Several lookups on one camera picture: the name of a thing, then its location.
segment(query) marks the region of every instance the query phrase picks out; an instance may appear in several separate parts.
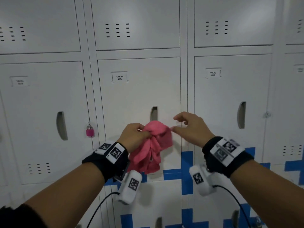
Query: person's right hand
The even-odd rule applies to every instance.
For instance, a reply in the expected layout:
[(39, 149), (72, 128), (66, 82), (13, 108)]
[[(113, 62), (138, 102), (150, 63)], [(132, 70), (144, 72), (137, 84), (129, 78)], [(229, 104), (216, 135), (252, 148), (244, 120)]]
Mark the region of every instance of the person's right hand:
[(187, 142), (197, 145), (201, 148), (215, 135), (211, 133), (206, 123), (202, 118), (188, 112), (181, 112), (174, 116), (174, 120), (184, 122), (187, 127), (181, 128), (174, 126), (171, 130), (184, 138)]

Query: locker handle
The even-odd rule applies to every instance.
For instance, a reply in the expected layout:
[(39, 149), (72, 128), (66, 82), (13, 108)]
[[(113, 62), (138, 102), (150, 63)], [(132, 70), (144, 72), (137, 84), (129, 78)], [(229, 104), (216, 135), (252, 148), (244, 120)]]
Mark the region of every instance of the locker handle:
[(157, 106), (153, 106), (150, 112), (150, 121), (158, 121)]
[(246, 115), (246, 102), (241, 102), (238, 109), (238, 127), (242, 130), (245, 129), (245, 115)]
[(56, 126), (60, 138), (63, 141), (67, 141), (67, 131), (65, 127), (64, 113), (62, 111), (57, 113)]

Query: black sleeve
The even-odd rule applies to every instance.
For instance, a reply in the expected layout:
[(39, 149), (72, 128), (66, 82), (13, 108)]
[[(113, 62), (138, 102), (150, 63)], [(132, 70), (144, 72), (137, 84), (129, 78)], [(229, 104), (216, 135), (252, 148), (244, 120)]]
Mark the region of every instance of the black sleeve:
[(47, 228), (40, 216), (28, 205), (22, 204), (17, 209), (0, 209), (0, 227), (39, 227)]

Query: pink cloth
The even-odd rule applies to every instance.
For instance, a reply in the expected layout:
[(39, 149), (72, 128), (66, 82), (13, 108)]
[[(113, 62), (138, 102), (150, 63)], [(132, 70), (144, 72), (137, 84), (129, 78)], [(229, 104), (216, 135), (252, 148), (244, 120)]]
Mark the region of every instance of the pink cloth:
[(130, 154), (128, 172), (136, 170), (139, 173), (150, 174), (158, 171), (161, 163), (160, 152), (173, 145), (170, 128), (159, 121), (149, 122), (143, 131), (149, 131), (152, 137)]

